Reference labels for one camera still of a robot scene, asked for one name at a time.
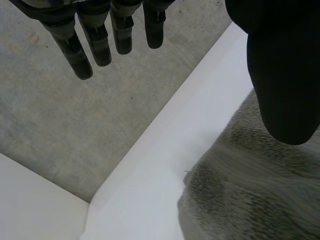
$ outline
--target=fluffy gray material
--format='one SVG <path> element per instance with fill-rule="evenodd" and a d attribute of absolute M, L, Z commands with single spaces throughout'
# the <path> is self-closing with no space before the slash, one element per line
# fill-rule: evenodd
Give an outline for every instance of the fluffy gray material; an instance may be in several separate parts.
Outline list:
<path fill-rule="evenodd" d="M 186 240 L 319 240 L 320 130 L 303 145 L 276 141 L 252 92 L 185 185 Z"/>

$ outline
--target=fur blanket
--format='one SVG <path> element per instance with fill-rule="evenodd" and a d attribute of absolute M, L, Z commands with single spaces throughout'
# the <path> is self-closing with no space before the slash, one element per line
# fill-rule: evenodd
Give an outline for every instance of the fur blanket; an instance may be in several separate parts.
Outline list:
<path fill-rule="evenodd" d="M 253 91 L 185 185 L 186 240 L 319 240 L 320 130 L 303 145 L 278 142 Z"/>

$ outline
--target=concrete floor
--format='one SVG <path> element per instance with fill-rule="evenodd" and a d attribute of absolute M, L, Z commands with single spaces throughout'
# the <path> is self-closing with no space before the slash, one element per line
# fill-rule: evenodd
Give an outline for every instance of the concrete floor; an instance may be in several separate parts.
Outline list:
<path fill-rule="evenodd" d="M 133 50 L 92 64 L 79 80 L 51 35 L 8 1 L 0 6 L 0 152 L 90 202 L 160 110 L 228 27 L 222 0 L 177 0 L 160 49 L 148 48 L 143 10 L 133 17 Z"/>

